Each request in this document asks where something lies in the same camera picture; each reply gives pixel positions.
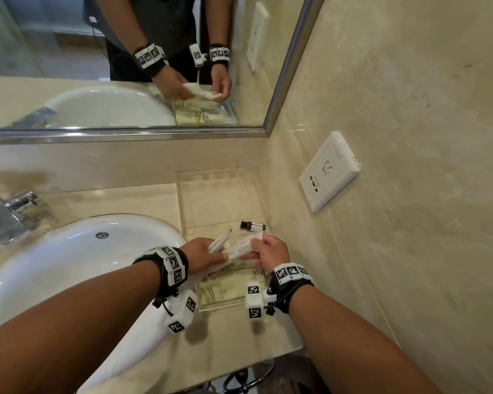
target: black pants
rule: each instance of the black pants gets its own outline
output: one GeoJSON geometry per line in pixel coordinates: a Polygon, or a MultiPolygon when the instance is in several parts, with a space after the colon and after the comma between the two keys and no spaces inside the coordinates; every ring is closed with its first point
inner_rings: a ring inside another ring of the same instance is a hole
{"type": "MultiPolygon", "coordinates": [[[[132,56],[119,49],[116,45],[106,39],[106,51],[110,61],[111,81],[136,81],[139,83],[150,83],[151,79],[146,76],[132,56]]],[[[190,50],[185,50],[168,58],[170,66],[181,73],[190,83],[197,81],[197,68],[193,64],[190,50]]]]}

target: mirror frame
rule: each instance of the mirror frame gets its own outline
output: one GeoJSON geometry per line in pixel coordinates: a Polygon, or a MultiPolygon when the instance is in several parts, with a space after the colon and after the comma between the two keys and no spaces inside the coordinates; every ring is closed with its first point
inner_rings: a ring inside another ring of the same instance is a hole
{"type": "Polygon", "coordinates": [[[0,127],[0,144],[41,144],[66,142],[108,141],[156,141],[204,138],[269,137],[301,56],[309,40],[312,28],[320,13],[323,0],[304,0],[296,28],[287,51],[276,89],[270,101],[263,125],[260,126],[123,126],[117,128],[63,129],[15,129],[0,127]]]}

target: faucet handle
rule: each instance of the faucet handle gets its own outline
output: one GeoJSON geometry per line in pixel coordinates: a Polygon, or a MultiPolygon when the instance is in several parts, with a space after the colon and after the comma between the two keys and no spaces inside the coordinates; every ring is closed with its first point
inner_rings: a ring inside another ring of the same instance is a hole
{"type": "Polygon", "coordinates": [[[33,191],[23,191],[13,195],[4,205],[13,212],[21,213],[41,203],[41,199],[33,191]]]}

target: white sink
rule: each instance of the white sink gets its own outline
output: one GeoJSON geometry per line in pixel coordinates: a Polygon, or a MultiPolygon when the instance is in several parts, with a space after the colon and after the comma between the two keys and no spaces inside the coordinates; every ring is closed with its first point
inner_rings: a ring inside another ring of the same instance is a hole
{"type": "MultiPolygon", "coordinates": [[[[70,286],[130,265],[152,247],[184,243],[170,225],[137,214],[88,218],[49,232],[0,269],[0,325],[70,286]]],[[[81,389],[122,373],[155,349],[167,335],[165,317],[164,308],[150,304],[81,389]]]]}
{"type": "Polygon", "coordinates": [[[57,112],[47,127],[176,125],[172,109],[144,85],[142,91],[114,85],[79,88],[46,106],[57,112]]]}

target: person's left arm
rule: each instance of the person's left arm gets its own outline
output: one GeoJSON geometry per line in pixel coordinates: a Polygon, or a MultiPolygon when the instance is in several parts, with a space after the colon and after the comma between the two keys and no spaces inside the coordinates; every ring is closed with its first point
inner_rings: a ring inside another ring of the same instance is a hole
{"type": "MultiPolygon", "coordinates": [[[[212,239],[181,246],[189,274],[225,261],[212,239]]],[[[86,280],[0,326],[0,394],[74,393],[157,295],[161,274],[142,261],[86,280]]]]}
{"type": "MultiPolygon", "coordinates": [[[[208,37],[210,44],[228,47],[228,29],[230,25],[230,0],[206,0],[208,37]]],[[[220,63],[212,66],[212,91],[222,94],[214,99],[222,102],[228,98],[232,80],[227,67],[220,63]]]]}

